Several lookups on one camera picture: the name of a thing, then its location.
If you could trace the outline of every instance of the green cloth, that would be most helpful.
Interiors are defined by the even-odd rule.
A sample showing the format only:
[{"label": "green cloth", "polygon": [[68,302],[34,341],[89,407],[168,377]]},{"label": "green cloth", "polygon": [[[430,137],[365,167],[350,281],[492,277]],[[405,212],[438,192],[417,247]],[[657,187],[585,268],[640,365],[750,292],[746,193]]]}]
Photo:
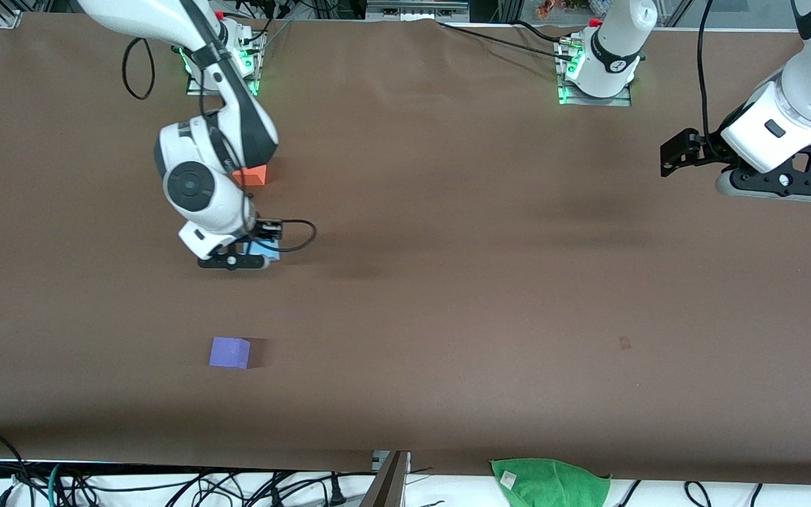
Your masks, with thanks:
[{"label": "green cloth", "polygon": [[490,462],[512,507],[603,507],[610,479],[555,459]]}]

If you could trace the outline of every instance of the orange block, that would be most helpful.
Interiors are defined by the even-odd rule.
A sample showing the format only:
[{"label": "orange block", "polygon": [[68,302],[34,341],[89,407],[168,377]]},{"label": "orange block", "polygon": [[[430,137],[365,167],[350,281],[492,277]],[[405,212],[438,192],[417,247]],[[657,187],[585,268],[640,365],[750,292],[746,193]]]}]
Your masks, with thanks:
[{"label": "orange block", "polygon": [[243,170],[234,171],[234,180],[238,185],[244,183],[244,176],[246,177],[247,187],[260,187],[265,184],[265,176],[268,173],[267,165],[260,165],[258,167],[247,167]]}]

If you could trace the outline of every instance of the white cloth tag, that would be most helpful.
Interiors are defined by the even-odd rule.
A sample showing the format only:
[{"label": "white cloth tag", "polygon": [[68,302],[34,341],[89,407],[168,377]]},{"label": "white cloth tag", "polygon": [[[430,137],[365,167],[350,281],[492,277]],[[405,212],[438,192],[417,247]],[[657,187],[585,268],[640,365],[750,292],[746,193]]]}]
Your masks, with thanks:
[{"label": "white cloth tag", "polygon": [[499,479],[499,484],[504,485],[504,487],[506,489],[508,489],[509,491],[512,491],[512,487],[514,487],[514,485],[515,485],[515,478],[516,477],[517,477],[517,475],[513,474],[512,472],[509,472],[508,470],[504,470],[503,471],[503,477],[501,479]]}]

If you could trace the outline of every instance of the brown table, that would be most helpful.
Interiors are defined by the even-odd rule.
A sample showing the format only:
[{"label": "brown table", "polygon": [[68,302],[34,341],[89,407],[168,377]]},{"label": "brown table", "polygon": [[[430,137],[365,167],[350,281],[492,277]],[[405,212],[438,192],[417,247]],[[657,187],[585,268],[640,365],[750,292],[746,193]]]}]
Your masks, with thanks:
[{"label": "brown table", "polygon": [[[256,199],[321,234],[216,273],[152,163],[196,112],[177,57],[152,45],[138,102],[128,38],[28,14],[0,31],[0,432],[28,458],[359,469],[412,449],[437,472],[551,456],[811,482],[811,205],[720,196],[718,167],[658,176],[698,126],[695,38],[653,33],[634,106],[596,108],[558,104],[549,58],[431,22],[293,23]],[[709,33],[712,121],[799,46]],[[214,336],[265,338],[268,364],[208,367]]]}]

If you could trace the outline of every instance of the white floor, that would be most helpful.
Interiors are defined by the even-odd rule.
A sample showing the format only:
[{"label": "white floor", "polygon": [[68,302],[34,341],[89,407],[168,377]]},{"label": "white floor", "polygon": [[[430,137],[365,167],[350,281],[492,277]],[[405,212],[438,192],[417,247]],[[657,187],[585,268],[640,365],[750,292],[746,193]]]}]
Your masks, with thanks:
[{"label": "white floor", "polygon": [[[327,472],[303,472],[287,479],[284,484],[325,475]],[[225,476],[215,475],[213,480],[220,480]],[[173,482],[189,481],[192,478],[194,478],[193,475],[113,475],[97,477],[92,484],[105,488],[133,488],[173,484]],[[238,481],[245,494],[251,494],[268,479],[270,479],[270,474],[238,476]],[[342,491],[347,497],[358,497],[358,495],[364,494],[370,482],[370,476],[340,479]],[[508,507],[508,502],[500,493],[499,486],[492,476],[410,475],[408,482],[409,484],[405,488],[406,507],[422,507],[437,501],[444,501],[441,507]],[[10,484],[10,480],[0,479],[0,494]],[[229,484],[229,489],[236,491],[232,482],[225,482],[225,484]],[[612,488],[606,499],[605,507],[615,507],[620,503],[630,485],[631,481],[627,480],[612,481]],[[707,489],[714,507],[748,507],[755,484],[704,482],[704,487]],[[178,489],[178,487],[171,487],[137,493],[100,493],[100,507],[161,507]],[[196,491],[196,487],[190,488],[177,502],[177,507],[192,505]],[[313,506],[323,497],[322,488],[316,484],[290,496],[284,501],[284,506]],[[41,494],[37,494],[36,500],[39,507],[48,505],[47,500]],[[202,503],[202,507],[235,507],[239,504],[241,501],[238,499],[230,503],[226,498],[211,495]],[[8,507],[30,505],[27,488],[15,488],[7,505]],[[258,507],[268,505],[270,505],[269,501],[261,501]],[[683,482],[669,481],[643,481],[628,505],[629,507],[693,507],[693,504],[686,498]],[[811,487],[766,484],[757,498],[756,506],[811,507]]]}]

